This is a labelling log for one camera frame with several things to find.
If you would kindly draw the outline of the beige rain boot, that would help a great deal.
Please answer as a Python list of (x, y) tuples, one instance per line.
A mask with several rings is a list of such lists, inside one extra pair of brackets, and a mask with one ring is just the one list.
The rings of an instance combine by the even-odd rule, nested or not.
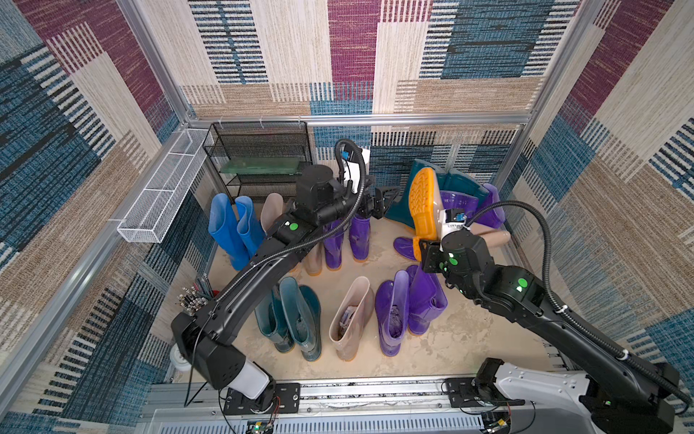
[(273, 224), (281, 217), (286, 210), (286, 202), (280, 193), (270, 193), (263, 204), (260, 223), (265, 234), (270, 233)]
[(323, 244), (318, 242), (301, 261), (303, 270), (309, 276), (318, 276), (323, 270)]
[(337, 356), (351, 361), (356, 356), (365, 327), (374, 312), (375, 294), (370, 280), (359, 276), (352, 282), (329, 329)]

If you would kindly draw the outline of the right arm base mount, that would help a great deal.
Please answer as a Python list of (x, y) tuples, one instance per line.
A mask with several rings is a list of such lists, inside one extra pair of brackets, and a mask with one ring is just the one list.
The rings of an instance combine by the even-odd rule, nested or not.
[(580, 413), (579, 398), (586, 394), (590, 379), (584, 372), (552, 373), (526, 369), (488, 357), (472, 377), (443, 381), (443, 392), (453, 408), (522, 405), (528, 401), (551, 408)]

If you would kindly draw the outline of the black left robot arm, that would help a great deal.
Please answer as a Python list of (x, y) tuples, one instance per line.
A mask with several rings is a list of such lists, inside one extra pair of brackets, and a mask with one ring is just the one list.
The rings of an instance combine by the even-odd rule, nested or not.
[(349, 231), (356, 216), (381, 219), (388, 210), (381, 193), (371, 195), (363, 151), (350, 139), (334, 146), (339, 168), (358, 166), (357, 182), (328, 166), (304, 169), (296, 183), (294, 205), (271, 226), (256, 254), (217, 298), (193, 314), (172, 322), (173, 337), (184, 359), (215, 390), (226, 387), (262, 407), (275, 398), (275, 380), (233, 343), (250, 313), (314, 246)]

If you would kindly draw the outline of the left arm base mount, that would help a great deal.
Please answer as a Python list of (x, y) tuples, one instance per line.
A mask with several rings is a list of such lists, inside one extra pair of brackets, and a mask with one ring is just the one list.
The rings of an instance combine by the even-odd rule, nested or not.
[(240, 374), (222, 398), (222, 413), (225, 416), (293, 414), (298, 413), (300, 398), (300, 383), (278, 383), (267, 374)]

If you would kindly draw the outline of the purple rain boot front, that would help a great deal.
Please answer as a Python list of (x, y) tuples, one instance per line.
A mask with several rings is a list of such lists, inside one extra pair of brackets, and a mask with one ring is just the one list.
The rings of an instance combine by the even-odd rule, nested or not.
[(410, 313), (410, 275), (398, 271), (392, 280), (379, 286), (375, 298), (381, 352), (392, 357), (399, 353), (407, 332)]

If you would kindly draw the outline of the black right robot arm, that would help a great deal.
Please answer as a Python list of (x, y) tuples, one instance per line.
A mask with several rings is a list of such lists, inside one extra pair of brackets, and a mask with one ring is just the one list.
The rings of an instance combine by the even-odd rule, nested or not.
[(527, 269), (494, 262), (486, 241), (471, 230), (474, 219), (445, 224), (447, 234), (419, 235), (417, 260), (426, 272), (439, 273), (450, 289), (475, 305), (533, 332), (573, 363), (574, 374), (523, 373), (494, 362), (493, 384), (512, 400), (535, 401), (572, 412), (603, 433), (670, 433), (679, 412), (670, 396), (690, 407), (692, 398), (679, 387), (680, 374), (669, 363), (650, 363), (621, 347), (574, 314), (551, 288), (551, 230), (542, 213), (520, 201), (498, 202), (533, 215), (542, 229), (541, 277)]

